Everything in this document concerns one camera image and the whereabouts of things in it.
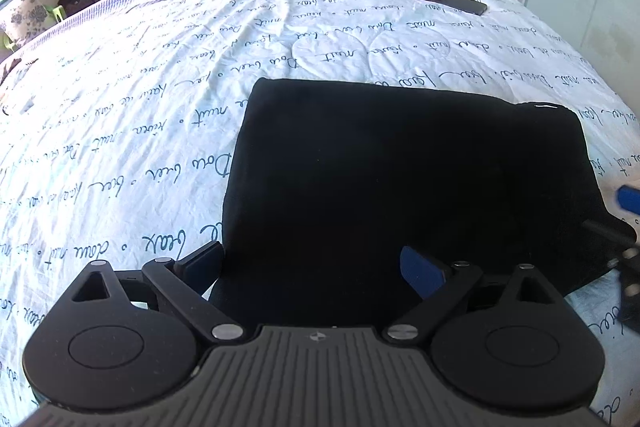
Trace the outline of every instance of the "ribbed gray surface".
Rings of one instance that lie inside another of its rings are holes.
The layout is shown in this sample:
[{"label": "ribbed gray surface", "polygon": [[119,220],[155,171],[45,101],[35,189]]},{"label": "ribbed gray surface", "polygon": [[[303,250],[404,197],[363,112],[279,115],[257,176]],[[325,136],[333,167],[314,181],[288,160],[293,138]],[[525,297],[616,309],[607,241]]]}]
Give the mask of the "ribbed gray surface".
[{"label": "ribbed gray surface", "polygon": [[25,427],[597,427],[589,410],[520,419],[451,394],[419,351],[368,328],[268,327],[255,341],[213,350],[182,389],[152,406],[82,415],[48,405]]}]

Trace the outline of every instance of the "pillow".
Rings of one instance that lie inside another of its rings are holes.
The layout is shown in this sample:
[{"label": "pillow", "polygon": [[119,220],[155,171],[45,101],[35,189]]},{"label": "pillow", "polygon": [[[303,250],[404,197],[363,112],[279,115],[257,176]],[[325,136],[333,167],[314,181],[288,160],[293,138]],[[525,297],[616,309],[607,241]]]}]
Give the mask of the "pillow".
[{"label": "pillow", "polygon": [[55,25],[39,0],[12,0],[0,11],[0,27],[19,48]]}]

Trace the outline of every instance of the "white bedsheet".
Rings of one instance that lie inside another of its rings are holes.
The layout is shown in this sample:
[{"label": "white bedsheet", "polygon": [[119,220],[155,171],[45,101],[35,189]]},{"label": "white bedsheet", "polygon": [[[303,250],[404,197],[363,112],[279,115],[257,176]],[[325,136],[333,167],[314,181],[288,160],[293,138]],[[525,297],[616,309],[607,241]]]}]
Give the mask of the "white bedsheet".
[{"label": "white bedsheet", "polygon": [[[33,410],[22,348],[87,262],[137,269],[221,237],[236,133],[260,76],[561,103],[581,118],[610,211],[638,229],[613,199],[640,177],[636,117],[516,0],[481,1],[490,8],[477,17],[420,0],[159,0],[26,52],[24,63],[38,60],[11,74],[10,117],[0,114],[0,425]],[[607,349],[593,407],[629,425],[640,342],[614,320],[612,276],[572,303]]]}]

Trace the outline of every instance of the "crosshair logo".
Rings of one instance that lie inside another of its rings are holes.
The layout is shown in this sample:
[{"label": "crosshair logo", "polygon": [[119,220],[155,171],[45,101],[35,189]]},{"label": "crosshair logo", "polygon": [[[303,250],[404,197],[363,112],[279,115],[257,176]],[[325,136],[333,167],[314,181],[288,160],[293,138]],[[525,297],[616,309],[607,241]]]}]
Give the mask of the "crosshair logo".
[{"label": "crosshair logo", "polygon": [[311,333],[311,335],[309,335],[309,338],[314,342],[320,343],[326,340],[326,335],[324,333],[321,333],[320,331],[316,331],[316,333]]}]

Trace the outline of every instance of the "floral pillow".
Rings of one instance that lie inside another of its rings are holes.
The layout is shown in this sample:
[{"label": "floral pillow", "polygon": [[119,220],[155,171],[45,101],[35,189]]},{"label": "floral pillow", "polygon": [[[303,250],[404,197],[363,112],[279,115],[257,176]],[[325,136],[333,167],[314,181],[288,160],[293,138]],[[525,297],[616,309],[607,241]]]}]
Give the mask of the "floral pillow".
[{"label": "floral pillow", "polygon": [[55,25],[39,0],[12,0],[0,11],[0,28],[19,48]]}]

